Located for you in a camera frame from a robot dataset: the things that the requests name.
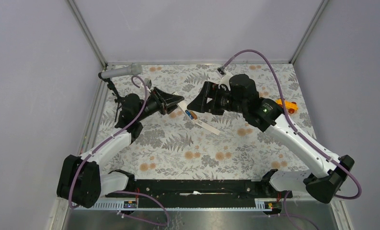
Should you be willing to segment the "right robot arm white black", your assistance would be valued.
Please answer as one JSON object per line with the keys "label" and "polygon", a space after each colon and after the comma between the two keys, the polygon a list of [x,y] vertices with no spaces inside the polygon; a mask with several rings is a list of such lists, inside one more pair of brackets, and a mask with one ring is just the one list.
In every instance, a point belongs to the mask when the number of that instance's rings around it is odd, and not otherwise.
{"label": "right robot arm white black", "polygon": [[280,105],[259,95],[254,80],[246,74],[232,76],[227,84],[204,82],[187,109],[213,115],[223,115],[226,111],[240,113],[248,124],[276,138],[308,167],[299,172],[270,170],[261,185],[267,197],[283,191],[299,191],[328,204],[355,163],[350,156],[339,156],[308,137]]}

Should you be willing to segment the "white remote battery cover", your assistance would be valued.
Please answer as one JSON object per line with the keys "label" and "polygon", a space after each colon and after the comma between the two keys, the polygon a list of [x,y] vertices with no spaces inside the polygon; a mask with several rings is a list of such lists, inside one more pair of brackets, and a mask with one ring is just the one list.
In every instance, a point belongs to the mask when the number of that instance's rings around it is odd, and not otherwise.
{"label": "white remote battery cover", "polygon": [[214,128],[213,126],[211,126],[211,125],[209,125],[209,124],[207,124],[207,123],[205,123],[205,122],[203,122],[201,120],[196,120],[195,124],[198,125],[198,126],[200,126],[200,127],[202,127],[202,128],[204,128],[205,130],[207,130],[207,131],[215,134],[215,135],[219,135],[220,134],[220,130]]}

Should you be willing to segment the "white remote control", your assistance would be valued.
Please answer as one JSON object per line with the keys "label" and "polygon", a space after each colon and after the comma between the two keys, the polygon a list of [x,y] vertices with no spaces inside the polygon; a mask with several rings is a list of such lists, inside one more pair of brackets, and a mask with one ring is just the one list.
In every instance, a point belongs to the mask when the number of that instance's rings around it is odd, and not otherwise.
{"label": "white remote control", "polygon": [[190,119],[192,123],[196,124],[198,122],[196,114],[193,111],[187,109],[186,101],[181,101],[177,105],[183,111],[183,113]]}

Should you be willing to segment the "orange battery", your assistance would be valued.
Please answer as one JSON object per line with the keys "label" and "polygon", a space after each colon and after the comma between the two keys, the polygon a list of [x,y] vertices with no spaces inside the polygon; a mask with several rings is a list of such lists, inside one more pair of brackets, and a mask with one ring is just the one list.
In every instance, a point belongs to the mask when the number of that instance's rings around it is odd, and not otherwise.
{"label": "orange battery", "polygon": [[190,111],[190,112],[192,114],[192,116],[190,116],[191,120],[197,120],[196,114],[193,111]]}

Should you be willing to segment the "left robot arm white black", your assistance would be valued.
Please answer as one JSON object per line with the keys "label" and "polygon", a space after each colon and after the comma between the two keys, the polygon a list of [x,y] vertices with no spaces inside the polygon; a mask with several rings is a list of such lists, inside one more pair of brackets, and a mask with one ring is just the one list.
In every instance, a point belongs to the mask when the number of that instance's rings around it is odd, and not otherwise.
{"label": "left robot arm white black", "polygon": [[131,93],[120,100],[114,133],[80,156],[69,155],[63,162],[57,195],[68,200],[70,208],[91,208],[99,197],[116,191],[124,197],[133,195],[134,175],[121,170],[101,173],[103,167],[139,137],[142,120],[154,113],[173,112],[184,97],[154,87],[146,91],[144,99]]}

